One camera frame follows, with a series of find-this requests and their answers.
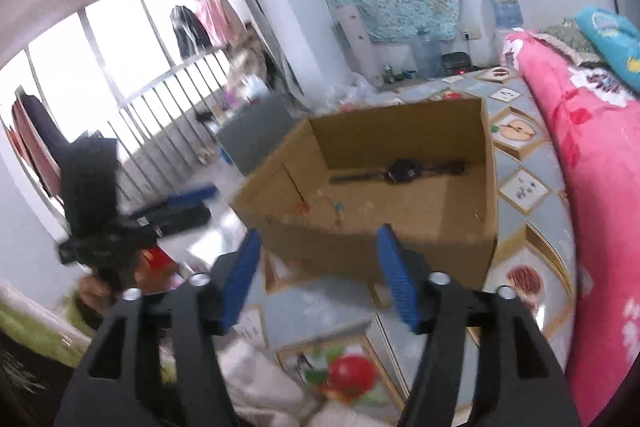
blue gripper pad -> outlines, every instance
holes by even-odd
[[[414,333],[417,333],[420,324],[418,288],[402,259],[402,245],[396,239],[390,225],[383,225],[378,229],[376,243],[380,266],[385,275],[386,283],[391,288],[396,310],[402,322],[409,326]]]
[[[190,204],[200,203],[204,200],[210,200],[218,193],[218,188],[213,185],[185,192],[183,194],[175,194],[166,198],[167,206],[188,206]]]
[[[224,311],[220,317],[220,325],[225,331],[238,321],[260,261],[261,246],[260,234],[257,230],[250,230],[238,251],[235,252],[236,258],[233,260],[233,266],[229,270],[221,291]]]

plastic water jug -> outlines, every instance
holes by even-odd
[[[420,28],[415,37],[411,39],[410,44],[414,52],[418,76],[420,78],[442,76],[442,67],[440,65],[442,47],[440,41],[435,37],[431,37],[426,29]]]
[[[523,25],[518,0],[491,0],[491,4],[494,8],[496,28],[515,28]]]

blue pillow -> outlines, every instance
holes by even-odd
[[[636,27],[622,15],[600,8],[585,8],[575,21],[620,79],[640,92],[640,32]]]

pink clothing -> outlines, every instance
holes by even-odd
[[[52,158],[49,149],[40,138],[31,118],[17,96],[11,108],[15,129],[20,138],[20,147],[27,151],[27,163],[39,175],[42,187],[51,197],[60,195],[60,168]]]
[[[503,61],[535,96],[571,202],[581,295],[567,376],[588,425],[640,351],[640,102],[526,32],[507,36]]]
[[[236,44],[244,32],[244,26],[227,0],[198,0],[196,15],[211,41],[219,46]]]

pink blanket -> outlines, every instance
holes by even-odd
[[[567,376],[588,425],[640,351],[640,102],[525,32],[503,59],[529,84],[567,185],[581,289]]]

